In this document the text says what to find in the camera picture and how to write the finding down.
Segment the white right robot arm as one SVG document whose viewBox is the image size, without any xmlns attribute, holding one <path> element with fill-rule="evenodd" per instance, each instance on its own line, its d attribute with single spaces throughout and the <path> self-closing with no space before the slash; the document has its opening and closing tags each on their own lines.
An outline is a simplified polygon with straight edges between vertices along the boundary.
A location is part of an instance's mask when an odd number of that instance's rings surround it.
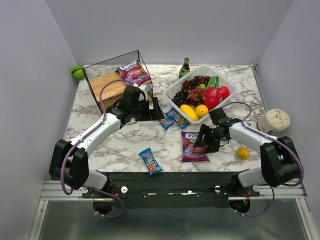
<svg viewBox="0 0 320 240">
<path fill-rule="evenodd" d="M 254 185 L 278 187 L 291 186 L 297 179 L 300 185 L 304 169 L 295 145 L 289 137 L 276 137 L 248 126 L 244 120 L 228 118 L 223 108 L 210 112 L 214 128 L 202 124 L 196 133 L 187 134 L 192 148 L 204 147 L 206 153 L 216 153 L 221 148 L 220 141 L 235 140 L 255 150 L 260 155 L 260 167 L 238 172 L 231 177 L 230 187 L 235 190 Z"/>
</svg>

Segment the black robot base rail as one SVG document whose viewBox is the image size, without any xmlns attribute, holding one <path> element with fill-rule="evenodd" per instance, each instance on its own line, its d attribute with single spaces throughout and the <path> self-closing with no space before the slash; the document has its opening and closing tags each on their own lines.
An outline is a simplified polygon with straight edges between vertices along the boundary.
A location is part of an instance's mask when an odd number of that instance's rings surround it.
<svg viewBox="0 0 320 240">
<path fill-rule="evenodd" d="M 230 201 L 258 197 L 252 187 L 235 186 L 236 172 L 109 172 L 109 193 L 128 209 L 228 208 Z"/>
</svg>

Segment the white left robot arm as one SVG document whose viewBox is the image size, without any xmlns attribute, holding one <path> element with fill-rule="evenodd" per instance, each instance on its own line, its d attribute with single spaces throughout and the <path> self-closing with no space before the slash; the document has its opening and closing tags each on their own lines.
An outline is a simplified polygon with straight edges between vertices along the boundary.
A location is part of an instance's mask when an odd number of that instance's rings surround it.
<svg viewBox="0 0 320 240">
<path fill-rule="evenodd" d="M 127 86 L 122 98 L 109 108 L 85 132 L 71 140 L 60 139 L 54 146 L 49 174 L 59 180 L 62 191 L 71 195 L 81 187 L 106 190 L 109 177 L 89 168 L 89 156 L 110 135 L 123 128 L 132 119 L 150 121 L 153 118 L 147 93 L 143 86 Z"/>
</svg>

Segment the white plastic fruit basket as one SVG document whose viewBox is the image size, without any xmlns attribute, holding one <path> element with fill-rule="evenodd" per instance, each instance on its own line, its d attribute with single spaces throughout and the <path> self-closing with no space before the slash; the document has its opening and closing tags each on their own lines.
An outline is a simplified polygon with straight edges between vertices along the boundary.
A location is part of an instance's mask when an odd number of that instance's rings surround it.
<svg viewBox="0 0 320 240">
<path fill-rule="evenodd" d="M 234 83 L 214 68 L 200 65 L 167 87 L 163 95 L 191 125 L 196 125 L 236 93 Z"/>
</svg>

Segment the purple Fox's candy bag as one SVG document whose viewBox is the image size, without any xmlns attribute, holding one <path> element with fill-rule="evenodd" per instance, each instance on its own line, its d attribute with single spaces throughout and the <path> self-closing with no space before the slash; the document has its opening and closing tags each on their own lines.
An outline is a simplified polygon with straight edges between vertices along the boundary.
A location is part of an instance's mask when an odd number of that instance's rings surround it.
<svg viewBox="0 0 320 240">
<path fill-rule="evenodd" d="M 138 60 L 120 66 L 115 72 L 120 74 L 126 86 L 132 86 L 134 84 L 139 86 L 151 80 L 150 75 Z"/>
<path fill-rule="evenodd" d="M 198 137 L 198 132 L 187 132 L 182 131 L 182 162 L 209 162 L 209 158 L 206 155 L 205 151 L 207 145 L 200 143 L 196 147 L 194 144 Z"/>
</svg>

